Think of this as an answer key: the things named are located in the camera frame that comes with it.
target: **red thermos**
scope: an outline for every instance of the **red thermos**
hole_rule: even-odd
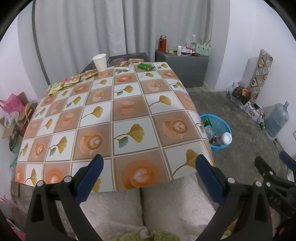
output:
[[[158,50],[159,51],[165,51],[166,50],[166,36],[161,35],[159,42],[158,42]]]

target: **cup rim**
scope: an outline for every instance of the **cup rim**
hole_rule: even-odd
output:
[[[98,54],[98,55],[94,56],[92,58],[92,60],[98,60],[98,59],[104,58],[105,56],[106,56],[105,53],[101,53],[101,54]]]

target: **blue gripper pad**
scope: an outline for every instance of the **blue gripper pad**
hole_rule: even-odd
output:
[[[296,162],[293,160],[292,157],[288,155],[287,152],[281,151],[279,154],[279,158],[283,161],[283,163],[287,165],[289,169],[291,169],[292,171],[296,170]]]
[[[203,154],[195,159],[195,168],[203,181],[211,199],[222,205],[225,193],[225,176],[216,167],[212,167]]]
[[[85,172],[84,176],[77,184],[76,187],[76,203],[79,205],[82,202],[85,202],[94,186],[98,180],[104,167],[104,159],[101,155],[96,155],[93,160],[89,163],[87,167],[81,167],[77,174],[80,172]]]

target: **red bag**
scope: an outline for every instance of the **red bag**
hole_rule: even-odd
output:
[[[11,94],[7,101],[0,100],[0,102],[3,104],[3,106],[0,105],[2,110],[8,112],[9,114],[13,111],[21,113],[25,107],[19,98],[14,94]]]

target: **silver screw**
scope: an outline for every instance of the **silver screw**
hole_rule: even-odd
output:
[[[37,186],[41,187],[42,185],[43,185],[43,181],[40,180],[37,182]]]
[[[235,183],[235,179],[234,179],[233,177],[229,177],[229,178],[227,179],[227,181],[228,181],[229,183]]]
[[[258,187],[261,187],[261,186],[262,186],[262,183],[261,183],[260,181],[256,181],[255,184],[256,184],[256,186],[258,186]]]
[[[64,178],[64,182],[66,182],[66,183],[69,183],[69,182],[71,182],[72,181],[72,177],[70,177],[70,176],[66,176],[65,178]]]

